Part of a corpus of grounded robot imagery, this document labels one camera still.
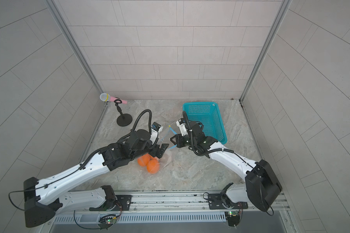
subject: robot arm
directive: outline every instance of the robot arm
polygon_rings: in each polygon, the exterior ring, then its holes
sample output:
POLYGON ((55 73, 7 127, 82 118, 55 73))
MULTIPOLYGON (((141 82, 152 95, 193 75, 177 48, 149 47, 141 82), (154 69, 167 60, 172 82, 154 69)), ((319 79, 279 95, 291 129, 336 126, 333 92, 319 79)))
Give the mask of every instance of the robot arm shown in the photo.
POLYGON ((162 126, 151 124, 151 111, 144 110, 136 119, 131 132, 117 142, 92 152, 80 165, 76 165, 57 175, 38 180, 35 177, 23 182, 25 199, 25 220, 27 227, 35 227, 50 220, 56 213, 91 207, 103 210, 115 206, 115 195, 110 186, 92 191, 69 192, 79 184, 127 165, 130 161, 146 153, 161 158, 168 148, 157 144, 162 126), (136 129, 141 116, 149 113, 149 132, 136 129))
POLYGON ((245 184, 231 183, 222 190, 221 198, 226 207, 232 207, 239 201, 250 201, 259 210, 268 211, 282 191, 281 184, 268 162, 245 158, 229 150, 215 138, 205 136, 202 132, 203 126, 190 121, 185 111, 183 118, 177 121, 177 126, 181 133, 171 138, 174 145, 179 148, 188 146, 198 156, 219 161, 245 180, 245 184))
MULTIPOLYGON (((223 204, 233 207, 237 202, 250 201, 266 212, 282 190, 271 166, 264 160, 258 163, 236 154, 215 138, 205 136, 202 132, 203 126, 189 121, 184 111, 183 117, 177 122, 181 133, 172 137, 171 141, 179 148, 188 146, 198 156, 219 161, 245 179, 246 184, 230 183, 222 190, 223 204)), ((78 208, 89 208, 91 211, 113 209, 118 203, 111 186, 89 191, 69 190, 91 178, 127 165, 146 153, 161 158, 169 146, 166 143, 161 147, 157 144, 161 129, 159 124, 151 124, 151 111, 146 109, 138 116, 129 134, 94 151, 82 164, 45 179, 32 177, 25 180, 23 187, 26 226, 39 226, 55 214, 78 208), (149 131, 136 131, 138 121, 146 112, 149 113, 149 131)))

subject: teal plastic basket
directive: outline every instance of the teal plastic basket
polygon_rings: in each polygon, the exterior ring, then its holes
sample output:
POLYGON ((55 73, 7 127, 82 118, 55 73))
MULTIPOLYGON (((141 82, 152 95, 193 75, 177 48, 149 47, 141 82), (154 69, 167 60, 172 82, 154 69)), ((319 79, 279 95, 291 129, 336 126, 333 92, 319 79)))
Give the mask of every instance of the teal plastic basket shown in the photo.
POLYGON ((216 138, 222 144, 227 143, 222 116, 215 102, 191 102, 183 104, 183 111, 189 120, 201 122, 206 136, 216 138))

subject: wire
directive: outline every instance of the wire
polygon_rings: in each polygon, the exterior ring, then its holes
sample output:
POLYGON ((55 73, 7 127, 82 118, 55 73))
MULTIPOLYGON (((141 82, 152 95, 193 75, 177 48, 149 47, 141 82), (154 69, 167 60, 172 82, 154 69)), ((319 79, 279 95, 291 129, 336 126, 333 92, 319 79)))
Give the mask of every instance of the wire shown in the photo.
POLYGON ((238 208, 239 208, 238 214, 241 214, 242 211, 243 211, 243 205, 240 202, 238 202, 237 205, 238 205, 238 208))
POLYGON ((272 206, 270 206, 270 208, 271 208, 271 210, 272 210, 272 215, 269 214, 267 211, 266 211, 266 213, 267 213, 269 216, 274 216, 274 209, 272 209, 272 206))
POLYGON ((79 166, 79 170, 83 170, 85 168, 85 166, 88 164, 88 162, 92 159, 93 156, 95 156, 96 153, 99 153, 101 151, 101 149, 103 149, 104 147, 98 148, 97 150, 95 150, 94 152, 92 152, 87 159, 83 162, 83 164, 81 164, 79 166))
POLYGON ((116 201, 116 203, 118 204, 118 206, 119 206, 119 208, 120 208, 120 213, 119 213, 119 216, 117 217, 117 220, 121 217, 121 215, 122 215, 122 204, 120 203, 120 202, 118 202, 118 201, 116 201))
POLYGON ((75 220, 75 210, 74 210, 74 221, 75 221, 75 223, 79 226, 79 227, 81 227, 81 228, 83 228, 83 229, 87 229, 87 230, 101 230, 102 228, 87 228, 87 227, 82 227, 81 225, 79 225, 78 223, 77 223, 77 221, 75 220))
POLYGON ((206 199, 206 198, 204 197, 204 195, 205 195, 206 193, 203 193, 203 194, 202 194, 202 197, 203 197, 205 200, 207 200, 207 201, 208 201, 209 199, 206 199))
POLYGON ((241 214, 240 214, 240 222, 241 222, 241 220, 243 219, 244 208, 243 208, 242 203, 240 203, 240 205, 241 205, 241 214))
POLYGON ((105 216, 101 217, 100 220, 99 220, 98 222, 100 223, 102 220, 104 220, 105 218, 110 217, 110 216, 116 217, 116 214, 108 214, 108 215, 105 215, 105 216))
POLYGON ((158 138, 156 138, 156 140, 153 142, 151 146, 148 147, 148 149, 149 150, 153 149, 157 145, 157 142, 158 142, 158 138))
POLYGON ((18 206, 16 206, 16 205, 13 203, 13 201, 12 201, 11 198, 10 198, 10 194, 11 194, 11 193, 14 193, 14 192, 34 191, 34 190, 41 189, 41 188, 44 188, 44 187, 47 188, 49 185, 51 185, 51 184, 53 184, 53 183, 55 183, 55 182, 57 182, 57 181, 59 181, 59 180, 62 180, 62 179, 66 178, 66 177, 68 177, 68 176, 70 176, 70 175, 72 175, 72 174, 74 174, 74 173, 77 172, 78 170, 79 170, 79 169, 73 171, 72 173, 68 174, 67 176, 64 176, 64 177, 62 177, 62 178, 60 178, 60 179, 58 179, 58 180, 56 180, 56 181, 53 181, 53 182, 51 182, 51 183, 49 183, 49 184, 45 184, 45 185, 43 185, 43 186, 41 186, 41 187, 38 187, 38 188, 36 188, 36 189, 26 189, 26 190, 12 191, 12 192, 8 193, 9 201, 10 201, 10 203, 11 203, 14 207, 16 207, 17 209, 22 210, 22 211, 25 211, 24 209, 19 208, 18 206))
POLYGON ((203 130, 203 124, 202 124, 202 122, 199 122, 198 120, 195 120, 195 122, 198 122, 199 124, 201 124, 201 131, 203 130))
POLYGON ((130 132, 130 133, 127 133, 125 136, 119 138, 117 142, 123 142, 123 139, 126 139, 126 138, 127 138, 128 136, 130 136, 130 135, 131 135, 131 132, 130 132))
POLYGON ((252 167, 250 164, 248 164, 245 160, 243 160, 243 158, 241 158, 238 154, 236 154, 234 151, 232 151, 231 153, 234 153, 235 155, 237 155, 244 163, 246 163, 247 165, 249 165, 252 169, 255 170, 254 167, 252 167))
POLYGON ((151 132, 151 110, 150 109, 145 109, 142 111, 139 116, 136 118, 136 121, 131 129, 131 132, 135 131, 137 124, 139 123, 140 118, 146 113, 149 113, 149 121, 148 121, 148 128, 149 128, 149 133, 151 132))

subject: tile wall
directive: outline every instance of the tile wall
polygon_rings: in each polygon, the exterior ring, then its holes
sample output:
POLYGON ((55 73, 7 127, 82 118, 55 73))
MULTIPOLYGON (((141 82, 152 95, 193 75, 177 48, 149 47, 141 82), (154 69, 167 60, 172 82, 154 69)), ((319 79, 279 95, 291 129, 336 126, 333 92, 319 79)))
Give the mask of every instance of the tile wall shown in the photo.
POLYGON ((42 0, 0 0, 0 232, 29 232, 8 193, 78 163, 98 97, 42 0))
POLYGON ((350 232, 350 0, 293 0, 244 101, 301 232, 350 232))
POLYGON ((281 1, 55 3, 100 86, 112 96, 236 99, 281 1))

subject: black cable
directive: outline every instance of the black cable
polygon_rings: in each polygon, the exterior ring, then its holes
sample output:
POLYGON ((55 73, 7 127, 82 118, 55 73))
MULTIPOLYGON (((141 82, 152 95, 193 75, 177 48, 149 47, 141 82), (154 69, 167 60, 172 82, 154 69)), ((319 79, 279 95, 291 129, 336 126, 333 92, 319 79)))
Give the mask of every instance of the black cable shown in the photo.
POLYGON ((80 165, 80 167, 79 167, 78 169, 79 169, 79 170, 83 170, 83 169, 85 168, 85 166, 87 165, 87 163, 92 159, 92 157, 93 157, 96 153, 100 152, 102 148, 103 148, 103 147, 98 148, 97 150, 95 150, 94 152, 92 152, 92 153, 87 157, 87 159, 83 162, 83 164, 80 165))
POLYGON ((117 142, 118 142, 118 143, 119 143, 119 142, 122 142, 121 140, 125 139, 126 137, 128 137, 128 136, 130 136, 130 135, 131 135, 131 132, 128 133, 128 134, 126 134, 125 136, 119 138, 117 142))
POLYGON ((148 149, 153 149, 156 145, 157 145, 157 142, 158 142, 158 138, 156 138, 156 140, 154 141, 154 143, 148 147, 148 149))
POLYGON ((206 198, 204 197, 204 195, 205 195, 206 193, 203 193, 203 194, 202 194, 202 197, 203 197, 205 200, 207 200, 207 201, 208 201, 208 199, 206 199, 206 198))
POLYGON ((76 220, 75 220, 75 210, 74 210, 74 221, 75 221, 75 223, 76 223, 79 227, 81 227, 81 228, 83 228, 83 229, 87 229, 87 230, 101 230, 101 228, 87 228, 87 227, 82 227, 81 225, 79 225, 79 224, 76 222, 76 220))
POLYGON ((144 111, 142 111, 142 112, 139 114, 139 116, 136 118, 136 121, 135 121, 135 123, 134 123, 134 126, 133 126, 132 129, 131 129, 131 132, 135 131, 136 126, 137 126, 137 124, 139 123, 140 118, 141 118, 146 112, 149 113, 149 121, 148 121, 149 123, 148 123, 148 127, 149 127, 149 133, 151 132, 151 110, 150 110, 150 109, 145 109, 144 111))
POLYGON ((190 137, 190 141, 191 141, 191 149, 192 151, 197 155, 197 156, 204 156, 205 154, 208 154, 208 153, 203 153, 203 154, 200 154, 198 153, 196 150, 195 150, 195 145, 193 143, 193 132, 192 132, 192 128, 191 128, 191 125, 189 124, 189 119, 188 119, 188 116, 187 116, 187 112, 186 111, 183 111, 183 118, 184 118, 184 121, 185 123, 187 124, 188 126, 188 131, 189 131, 189 137, 190 137))
POLYGON ((270 215, 267 211, 266 213, 269 215, 269 216, 274 216, 274 209, 272 209, 272 206, 270 206, 271 210, 272 210, 272 215, 270 215))
POLYGON ((198 120, 195 120, 195 122, 198 122, 199 124, 201 124, 201 131, 203 130, 203 124, 202 124, 202 122, 199 122, 198 120))
POLYGON ((25 211, 24 209, 21 209, 21 208, 19 208, 18 206, 16 206, 16 205, 13 203, 13 201, 10 199, 10 194, 11 194, 11 193, 14 193, 14 192, 23 192, 23 191, 24 191, 24 190, 10 192, 10 193, 8 193, 8 197, 9 197, 10 203, 12 203, 12 205, 13 205, 14 207, 16 207, 16 208, 19 209, 19 210, 25 211))
POLYGON ((243 158, 241 158, 238 154, 236 154, 235 152, 230 152, 230 153, 234 153, 235 155, 237 155, 244 163, 246 163, 247 165, 249 165, 252 169, 255 170, 254 167, 252 167, 250 164, 248 164, 245 160, 243 160, 243 158))

